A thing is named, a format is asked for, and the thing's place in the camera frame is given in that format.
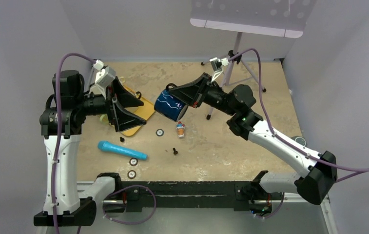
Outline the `dark blue mug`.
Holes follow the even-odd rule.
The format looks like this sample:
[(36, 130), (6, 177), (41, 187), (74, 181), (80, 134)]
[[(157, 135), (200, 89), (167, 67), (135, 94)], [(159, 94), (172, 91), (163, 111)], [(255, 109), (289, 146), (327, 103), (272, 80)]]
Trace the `dark blue mug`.
[(179, 122), (189, 106), (169, 93), (169, 90), (175, 87), (177, 86), (173, 83), (166, 86), (156, 99), (154, 110), (174, 122)]

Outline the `cream enamel mug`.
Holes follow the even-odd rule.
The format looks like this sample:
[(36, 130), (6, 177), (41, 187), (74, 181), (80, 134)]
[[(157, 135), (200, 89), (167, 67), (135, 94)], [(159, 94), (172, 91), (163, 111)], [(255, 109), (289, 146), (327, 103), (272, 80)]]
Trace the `cream enamel mug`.
[(142, 93), (139, 92), (139, 91), (135, 92), (135, 97), (138, 98), (138, 99), (141, 99)]

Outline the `green mug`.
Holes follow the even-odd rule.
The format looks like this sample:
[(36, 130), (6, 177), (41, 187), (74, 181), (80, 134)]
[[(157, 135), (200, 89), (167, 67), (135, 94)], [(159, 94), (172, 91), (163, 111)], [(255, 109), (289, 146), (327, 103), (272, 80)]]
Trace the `green mug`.
[(109, 124), (109, 120), (108, 120), (107, 115), (101, 115), (100, 118), (99, 118), (99, 121), (101, 123), (104, 123), (104, 124)]

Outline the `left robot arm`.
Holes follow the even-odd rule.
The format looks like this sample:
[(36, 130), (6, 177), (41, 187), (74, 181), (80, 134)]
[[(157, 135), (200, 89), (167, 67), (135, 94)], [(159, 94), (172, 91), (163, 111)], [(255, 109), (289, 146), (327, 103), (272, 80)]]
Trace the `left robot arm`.
[[(101, 173), (91, 188), (78, 192), (77, 154), (82, 125), (87, 116), (103, 114), (117, 132), (144, 125), (145, 119), (129, 111), (144, 103), (140, 95), (127, 91), (117, 77), (99, 95), (84, 92), (84, 78), (76, 70), (54, 75), (52, 83), (60, 88), (49, 96), (39, 118), (47, 153), (47, 193), (43, 209), (33, 222), (37, 227), (91, 226), (99, 202), (106, 196), (118, 199), (123, 186), (118, 173)], [(56, 94), (60, 94), (61, 110), (51, 105)]]

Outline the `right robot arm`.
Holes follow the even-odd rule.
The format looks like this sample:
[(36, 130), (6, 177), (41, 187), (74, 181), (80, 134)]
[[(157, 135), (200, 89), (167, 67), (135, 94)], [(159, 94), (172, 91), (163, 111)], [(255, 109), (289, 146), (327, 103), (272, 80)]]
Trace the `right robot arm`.
[(320, 153), (300, 145), (274, 129), (269, 121), (252, 110), (256, 99), (250, 86), (240, 84), (226, 93), (211, 79), (203, 73), (184, 85), (169, 83), (166, 91), (187, 106), (197, 108), (205, 103), (230, 115), (226, 124), (234, 135), (265, 148), (295, 170), (293, 175), (286, 176), (264, 173), (251, 185), (255, 197), (295, 193), (311, 204), (321, 204), (337, 181), (336, 156), (330, 151)]

